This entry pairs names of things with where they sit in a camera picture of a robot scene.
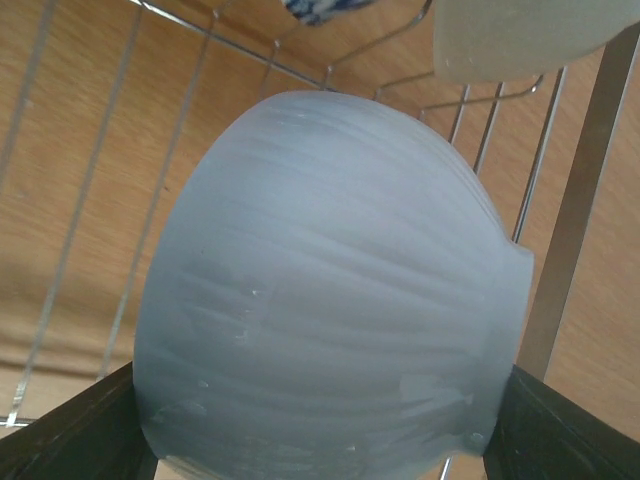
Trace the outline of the striped ceramic bowl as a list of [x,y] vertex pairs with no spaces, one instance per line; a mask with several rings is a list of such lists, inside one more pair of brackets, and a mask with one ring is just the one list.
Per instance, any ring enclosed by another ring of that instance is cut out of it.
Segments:
[[535,260],[417,119],[327,91],[243,113],[161,233],[133,379],[191,478],[416,479],[479,456]]

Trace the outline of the beige speckled ceramic bowl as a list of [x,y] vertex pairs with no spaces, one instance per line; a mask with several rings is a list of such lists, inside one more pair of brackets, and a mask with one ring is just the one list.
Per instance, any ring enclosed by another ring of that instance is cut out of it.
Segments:
[[459,84],[542,75],[638,21],[637,1],[437,1],[433,67]]

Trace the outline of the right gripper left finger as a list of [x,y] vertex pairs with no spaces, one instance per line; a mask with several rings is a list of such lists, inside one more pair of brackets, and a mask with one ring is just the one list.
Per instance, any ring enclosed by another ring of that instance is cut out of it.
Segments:
[[3,479],[152,479],[130,363],[1,440]]

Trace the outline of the chrome wire dish rack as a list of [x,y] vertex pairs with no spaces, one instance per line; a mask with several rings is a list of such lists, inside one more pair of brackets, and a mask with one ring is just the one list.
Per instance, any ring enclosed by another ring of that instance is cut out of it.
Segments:
[[335,87],[450,139],[537,256],[548,380],[639,433],[639,37],[541,80],[426,77],[433,10],[299,25],[277,1],[1,5],[1,413],[17,428],[125,364],[161,228],[264,95]]

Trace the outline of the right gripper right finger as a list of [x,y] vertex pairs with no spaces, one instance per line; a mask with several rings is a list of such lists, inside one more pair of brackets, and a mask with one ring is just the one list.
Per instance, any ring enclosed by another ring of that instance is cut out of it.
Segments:
[[639,442],[515,366],[483,463],[489,480],[637,479]]

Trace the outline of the blue zigzag patterned bowl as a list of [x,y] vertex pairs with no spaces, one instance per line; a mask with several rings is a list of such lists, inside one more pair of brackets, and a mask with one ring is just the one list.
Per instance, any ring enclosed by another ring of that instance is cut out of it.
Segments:
[[281,3],[301,24],[319,26],[336,16],[364,9],[376,0],[282,0]]

